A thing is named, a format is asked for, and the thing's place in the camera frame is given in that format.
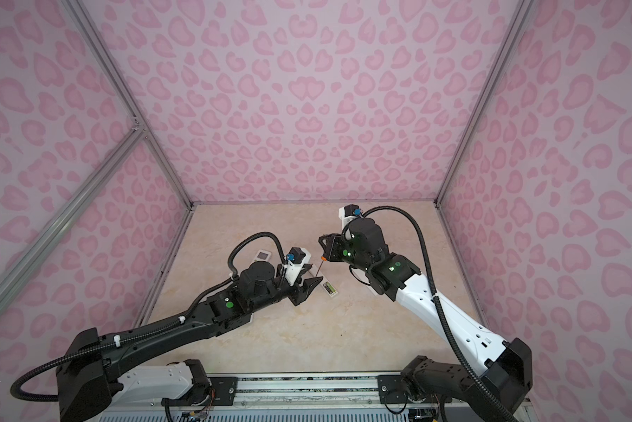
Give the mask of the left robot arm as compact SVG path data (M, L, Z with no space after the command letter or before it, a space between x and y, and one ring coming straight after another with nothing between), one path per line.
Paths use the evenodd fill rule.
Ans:
M284 299L299 306L322 282L307 272L300 270L289 283L270 263L254 262L237 277L202 292L176 315L123 332L80 332L66 350L66 362L56 369L61 420L86 421L102 413L128 389L120 377L153 358L231 332Z

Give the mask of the white remote control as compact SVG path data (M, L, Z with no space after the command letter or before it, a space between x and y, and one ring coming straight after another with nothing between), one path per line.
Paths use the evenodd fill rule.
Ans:
M323 286L324 290L331 298L334 298L339 294L336 288L329 281L323 281L323 283L321 283L321 286Z

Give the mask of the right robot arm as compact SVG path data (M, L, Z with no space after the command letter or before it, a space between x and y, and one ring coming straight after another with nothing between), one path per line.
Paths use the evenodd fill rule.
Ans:
M484 421L512 421L530 392L532 358L521 340L508 341L439 292L427 267L389 249L372 218L360 217L319 243L323 258L365 273L378 295L412 312L452 349L454 364L417 356L400 373L401 395L412 401L456 398Z

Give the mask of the orange black screwdriver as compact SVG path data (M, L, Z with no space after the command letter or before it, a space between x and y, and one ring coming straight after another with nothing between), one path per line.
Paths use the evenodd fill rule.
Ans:
M321 262L319 263L319 266L318 266L318 268L316 270L316 273L314 274L314 277L318 277L319 276L319 274L321 273L322 266L323 266L323 264L325 262L327 262L326 258L324 256L321 256Z

